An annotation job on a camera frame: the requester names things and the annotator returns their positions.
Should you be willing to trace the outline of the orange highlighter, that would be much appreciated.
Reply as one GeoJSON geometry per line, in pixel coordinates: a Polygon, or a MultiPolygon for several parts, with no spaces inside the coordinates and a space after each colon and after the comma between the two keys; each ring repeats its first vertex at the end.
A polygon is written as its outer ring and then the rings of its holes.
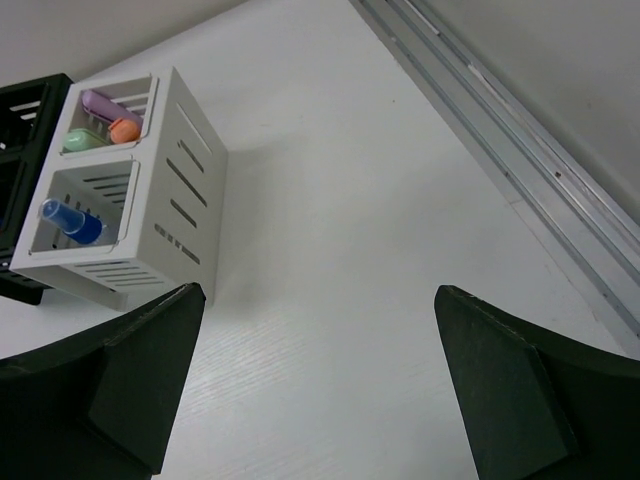
{"type": "Polygon", "coordinates": [[[124,144],[140,138],[139,125],[130,119],[118,118],[109,126],[109,137],[113,144],[124,144]]]}

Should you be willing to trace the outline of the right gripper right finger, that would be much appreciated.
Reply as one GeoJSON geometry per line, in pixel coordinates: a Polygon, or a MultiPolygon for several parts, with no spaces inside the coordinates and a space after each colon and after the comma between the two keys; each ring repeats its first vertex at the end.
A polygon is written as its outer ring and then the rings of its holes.
{"type": "Polygon", "coordinates": [[[452,285],[434,309],[479,478],[638,478],[638,361],[452,285]]]}

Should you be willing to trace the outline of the green highlighter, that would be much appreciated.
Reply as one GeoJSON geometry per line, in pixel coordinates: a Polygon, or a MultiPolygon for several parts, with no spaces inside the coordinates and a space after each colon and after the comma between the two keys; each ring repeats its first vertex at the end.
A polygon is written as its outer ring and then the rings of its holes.
{"type": "Polygon", "coordinates": [[[96,132],[78,128],[66,133],[63,140],[63,151],[78,153],[108,146],[108,142],[96,132]]]}

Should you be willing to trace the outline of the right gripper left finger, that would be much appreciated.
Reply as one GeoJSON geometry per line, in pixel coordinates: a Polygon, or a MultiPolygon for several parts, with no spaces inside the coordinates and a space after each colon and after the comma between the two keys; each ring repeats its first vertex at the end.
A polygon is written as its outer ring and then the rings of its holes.
{"type": "Polygon", "coordinates": [[[160,474],[205,300],[184,284],[2,359],[2,474],[160,474]]]}

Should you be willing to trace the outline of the clear bottle blue cap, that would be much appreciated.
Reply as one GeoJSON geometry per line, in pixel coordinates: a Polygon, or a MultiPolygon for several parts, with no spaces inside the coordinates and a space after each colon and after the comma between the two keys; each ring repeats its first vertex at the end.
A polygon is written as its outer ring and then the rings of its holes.
{"type": "Polygon", "coordinates": [[[41,204],[39,215],[80,246],[112,245],[117,239],[117,231],[103,219],[85,210],[73,209],[55,198],[41,204]]]}

